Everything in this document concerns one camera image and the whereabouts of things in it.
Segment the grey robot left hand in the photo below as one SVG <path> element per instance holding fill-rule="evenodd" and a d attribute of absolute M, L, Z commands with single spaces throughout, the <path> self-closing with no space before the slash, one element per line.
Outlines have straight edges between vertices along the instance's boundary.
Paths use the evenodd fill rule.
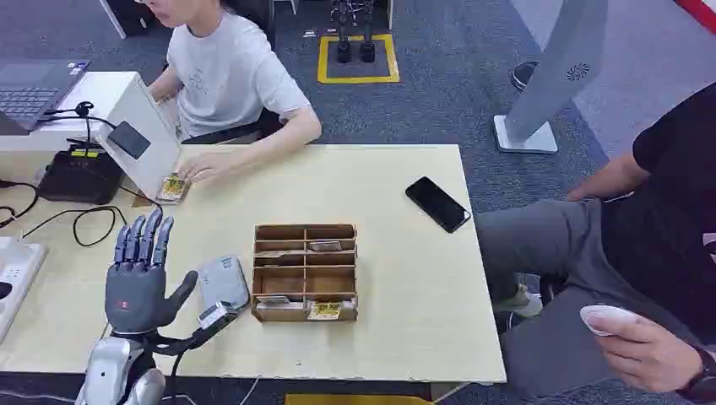
<path fill-rule="evenodd" d="M 139 335 L 166 327 L 193 292 L 198 273 L 189 271 L 171 295 L 165 294 L 173 224 L 174 219 L 157 208 L 120 230 L 105 287 L 105 313 L 113 332 Z"/>

